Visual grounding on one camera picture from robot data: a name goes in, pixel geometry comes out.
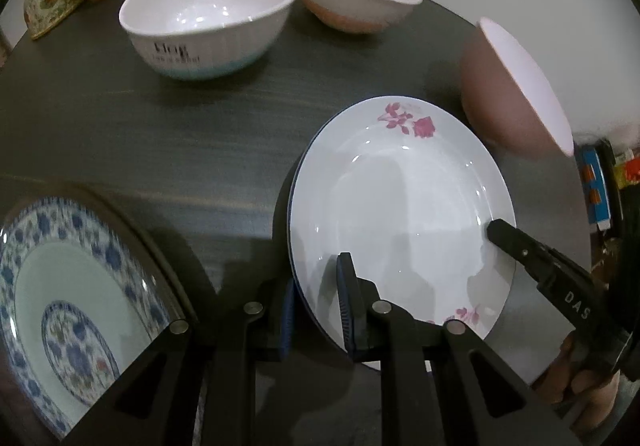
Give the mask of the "person right hand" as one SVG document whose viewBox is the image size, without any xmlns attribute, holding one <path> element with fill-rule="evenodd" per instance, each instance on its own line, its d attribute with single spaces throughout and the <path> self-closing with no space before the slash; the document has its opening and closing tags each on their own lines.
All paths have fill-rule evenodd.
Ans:
<svg viewBox="0 0 640 446">
<path fill-rule="evenodd" d="M 559 355 L 534 383 L 534 391 L 548 405 L 572 400 L 582 404 L 570 426 L 577 436 L 586 436 L 600 426 L 612 412 L 620 386 L 620 373 L 603 377 L 573 359 L 578 352 L 575 333 L 563 341 Z"/>
</svg>

